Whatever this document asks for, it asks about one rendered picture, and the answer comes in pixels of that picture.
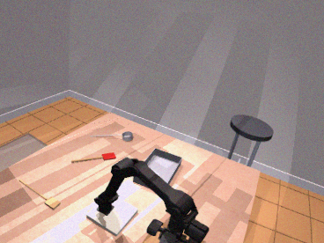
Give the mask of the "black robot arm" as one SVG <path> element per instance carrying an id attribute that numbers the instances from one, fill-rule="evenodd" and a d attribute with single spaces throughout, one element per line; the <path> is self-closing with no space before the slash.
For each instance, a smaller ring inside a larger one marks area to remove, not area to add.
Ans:
<path id="1" fill-rule="evenodd" d="M 166 212 L 170 213 L 169 227 L 174 231 L 182 231 L 188 237 L 198 243 L 202 243 L 204 237 L 209 231 L 209 227 L 200 223 L 195 218 L 198 209 L 194 204 L 193 197 L 182 190 L 176 190 L 166 181 L 162 180 L 153 172 L 143 160 L 126 157 L 112 166 L 113 175 L 108 182 L 108 186 L 94 198 L 94 202 L 99 205 L 97 211 L 108 214 L 113 210 L 113 202 L 118 200 L 117 190 L 125 178 L 134 176 L 139 178 L 145 185 L 164 201 Z M 162 231 L 159 243 L 179 243 L 177 235 L 172 234 L 165 228 Z"/>

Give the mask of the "light wooden board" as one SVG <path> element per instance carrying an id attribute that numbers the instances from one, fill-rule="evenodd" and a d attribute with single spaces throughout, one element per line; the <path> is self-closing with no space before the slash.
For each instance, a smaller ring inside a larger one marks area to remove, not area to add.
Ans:
<path id="1" fill-rule="evenodd" d="M 164 228 L 164 227 L 167 228 L 168 224 L 161 225 L 161 228 Z M 156 236 L 152 236 L 152 235 L 148 234 L 146 236 L 146 239 L 142 243 L 159 243 L 159 239 L 158 239 L 159 234 L 160 234 L 160 232 L 157 232 Z"/>

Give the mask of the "red spatula with wooden handle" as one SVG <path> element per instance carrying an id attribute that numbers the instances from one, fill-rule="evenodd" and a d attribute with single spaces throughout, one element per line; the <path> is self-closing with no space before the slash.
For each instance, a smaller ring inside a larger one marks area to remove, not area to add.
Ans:
<path id="1" fill-rule="evenodd" d="M 90 159 L 100 159 L 103 158 L 104 160 L 109 160 L 109 159 L 114 159 L 116 158 L 116 156 L 114 155 L 113 152 L 110 153 L 106 153 L 106 154 L 102 154 L 102 157 L 97 157 L 97 158 L 83 158 L 83 159 L 79 159 L 79 160 L 71 160 L 71 162 L 80 162 L 80 161 L 85 161 L 85 160 L 90 160 Z"/>

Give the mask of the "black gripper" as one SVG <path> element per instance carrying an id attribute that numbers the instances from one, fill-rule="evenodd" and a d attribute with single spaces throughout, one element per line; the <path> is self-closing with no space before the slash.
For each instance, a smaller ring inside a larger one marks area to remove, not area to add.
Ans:
<path id="1" fill-rule="evenodd" d="M 146 229 L 146 233 L 152 235 L 152 236 L 156 236 L 157 232 L 160 232 L 158 239 L 161 239 L 161 234 L 162 231 L 165 230 L 164 228 L 161 228 L 161 225 L 163 225 L 162 222 L 160 222 L 159 220 L 157 220 L 156 218 L 152 220 L 152 222 L 149 224 L 149 226 Z M 177 235 L 179 238 L 177 239 L 179 243 L 198 243 L 196 242 L 194 239 L 191 239 L 190 237 L 187 240 L 187 235 L 182 234 L 184 229 L 182 231 L 174 231 L 172 230 L 169 225 L 167 227 L 168 231 L 171 232 L 174 235 Z M 177 233 L 176 233 L 177 232 Z"/>

